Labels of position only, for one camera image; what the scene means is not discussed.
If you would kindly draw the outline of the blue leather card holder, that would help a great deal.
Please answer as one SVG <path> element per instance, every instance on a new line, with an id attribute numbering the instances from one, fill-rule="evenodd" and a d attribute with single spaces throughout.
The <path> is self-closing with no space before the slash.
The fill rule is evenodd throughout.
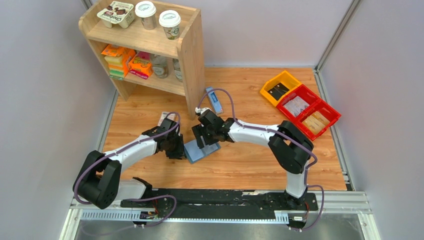
<path id="1" fill-rule="evenodd" d="M 206 145 L 203 148 L 199 148 L 196 140 L 192 140 L 184 144 L 184 152 L 190 164 L 194 164 L 201 159 L 211 155 L 221 148 L 219 143 L 212 145 Z"/>

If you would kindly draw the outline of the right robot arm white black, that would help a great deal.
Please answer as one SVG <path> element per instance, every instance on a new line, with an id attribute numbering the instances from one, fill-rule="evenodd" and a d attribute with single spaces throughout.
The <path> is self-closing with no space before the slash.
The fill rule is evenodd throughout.
<path id="1" fill-rule="evenodd" d="M 223 120 L 207 107 L 195 108 L 195 114 L 199 124 L 193 126 L 192 131 L 199 148 L 218 142 L 242 142 L 269 147 L 286 171 L 286 205 L 296 210 L 305 203 L 306 168 L 314 146 L 292 122 L 284 120 L 279 125 L 260 125 L 232 117 Z"/>

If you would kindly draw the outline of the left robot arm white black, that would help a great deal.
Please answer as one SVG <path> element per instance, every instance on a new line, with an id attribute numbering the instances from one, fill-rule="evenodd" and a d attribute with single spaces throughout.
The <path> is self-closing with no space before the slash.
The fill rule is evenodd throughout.
<path id="1" fill-rule="evenodd" d="M 94 205 L 101 210 L 122 200 L 148 207 L 153 194 L 147 190 L 147 183 L 138 178 L 122 182 L 121 174 L 138 161 L 159 152 L 165 152 L 171 160 L 184 159 L 184 138 L 179 130 L 179 121 L 165 118 L 161 125 L 144 131 L 122 147 L 105 153 L 91 151 L 73 184 L 74 198 L 80 204 Z"/>

